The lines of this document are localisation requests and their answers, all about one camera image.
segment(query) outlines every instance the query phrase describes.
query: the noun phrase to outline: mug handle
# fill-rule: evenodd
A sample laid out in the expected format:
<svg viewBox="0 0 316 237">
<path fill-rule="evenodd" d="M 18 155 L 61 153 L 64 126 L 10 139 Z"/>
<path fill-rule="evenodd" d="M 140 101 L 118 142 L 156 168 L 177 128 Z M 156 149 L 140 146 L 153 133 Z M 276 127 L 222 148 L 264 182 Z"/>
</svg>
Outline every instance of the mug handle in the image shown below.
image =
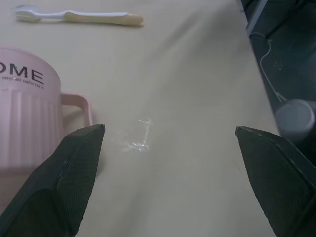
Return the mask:
<svg viewBox="0 0 316 237">
<path fill-rule="evenodd" d="M 81 108 L 84 112 L 85 125 L 93 125 L 91 104 L 84 96 L 71 93 L 61 93 L 61 104 Z"/>
</svg>

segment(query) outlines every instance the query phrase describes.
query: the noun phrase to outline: pink mug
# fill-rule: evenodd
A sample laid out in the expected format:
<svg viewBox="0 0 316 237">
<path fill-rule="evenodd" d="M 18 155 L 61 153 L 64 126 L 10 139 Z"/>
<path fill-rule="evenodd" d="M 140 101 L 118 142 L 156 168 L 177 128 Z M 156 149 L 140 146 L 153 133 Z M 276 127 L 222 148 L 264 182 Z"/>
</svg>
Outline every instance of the pink mug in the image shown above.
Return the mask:
<svg viewBox="0 0 316 237">
<path fill-rule="evenodd" d="M 90 103 L 61 93 L 48 63 L 19 49 L 0 48 L 0 196 L 8 177 L 30 174 L 57 148 L 64 137 L 61 105 L 82 108 L 86 125 L 92 125 Z"/>
</svg>

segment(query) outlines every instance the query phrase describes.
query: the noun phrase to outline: tabletop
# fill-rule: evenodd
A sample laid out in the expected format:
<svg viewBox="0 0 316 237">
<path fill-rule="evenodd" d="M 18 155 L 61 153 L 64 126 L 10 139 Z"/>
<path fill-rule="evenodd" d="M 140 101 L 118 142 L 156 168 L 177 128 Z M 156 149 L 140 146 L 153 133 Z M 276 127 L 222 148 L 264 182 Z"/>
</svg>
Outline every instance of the tabletop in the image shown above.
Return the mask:
<svg viewBox="0 0 316 237">
<path fill-rule="evenodd" d="M 144 27 L 15 21 L 10 9 L 132 12 Z M 272 237 L 238 125 L 277 133 L 234 0 L 2 0 L 0 44 L 45 59 L 106 125 L 78 237 Z M 65 110 L 67 131 L 82 126 Z"/>
</svg>

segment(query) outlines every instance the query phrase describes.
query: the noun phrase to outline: white cable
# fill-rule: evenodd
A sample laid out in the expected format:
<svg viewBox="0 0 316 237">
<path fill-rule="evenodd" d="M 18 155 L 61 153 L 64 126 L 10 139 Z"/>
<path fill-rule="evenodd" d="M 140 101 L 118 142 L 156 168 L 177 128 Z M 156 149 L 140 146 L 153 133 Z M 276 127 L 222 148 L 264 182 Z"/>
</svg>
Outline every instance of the white cable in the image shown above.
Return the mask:
<svg viewBox="0 0 316 237">
<path fill-rule="evenodd" d="M 250 37 L 251 35 L 259 35 L 259 36 L 265 38 L 265 36 L 264 36 L 263 34 L 259 33 L 259 32 L 253 32 L 253 33 L 251 33 L 251 34 L 249 35 L 249 37 Z M 280 102 L 283 102 L 283 101 L 286 101 L 287 99 L 286 99 L 284 96 L 282 96 L 279 92 L 277 92 L 277 91 L 275 90 L 275 88 L 273 87 L 272 83 L 270 82 L 270 80 L 269 80 L 269 78 L 268 78 L 268 76 L 267 76 L 265 70 L 264 70 L 263 67 L 262 67 L 262 60 L 263 60 L 265 57 L 267 57 L 267 56 L 269 55 L 270 51 L 271 51 L 271 40 L 267 40 L 267 42 L 268 42 L 268 44 L 269 44 L 269 50 L 268 50 L 268 52 L 267 52 L 265 55 L 262 56 L 262 58 L 261 58 L 260 61 L 259 61 L 259 65 L 260 65 L 260 68 L 261 68 L 263 74 L 265 75 L 265 78 L 267 79 L 267 82 L 269 83 L 269 85 L 270 85 L 272 91 L 274 92 L 274 94 L 276 95 L 276 97 L 278 98 L 278 100 L 279 100 Z"/>
</svg>

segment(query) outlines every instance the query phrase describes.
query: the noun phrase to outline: toothbrush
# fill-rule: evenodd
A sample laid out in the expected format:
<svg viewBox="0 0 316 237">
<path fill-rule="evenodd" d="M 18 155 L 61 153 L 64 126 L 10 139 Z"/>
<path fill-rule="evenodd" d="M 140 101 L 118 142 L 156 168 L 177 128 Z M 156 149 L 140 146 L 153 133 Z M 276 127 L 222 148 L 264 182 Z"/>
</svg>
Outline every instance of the toothbrush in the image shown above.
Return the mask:
<svg viewBox="0 0 316 237">
<path fill-rule="evenodd" d="M 140 15 L 128 12 L 87 13 L 66 10 L 58 13 L 40 13 L 34 5 L 19 5 L 13 9 L 18 20 L 37 22 L 41 19 L 60 19 L 70 22 L 111 23 L 139 26 L 144 19 Z"/>
</svg>

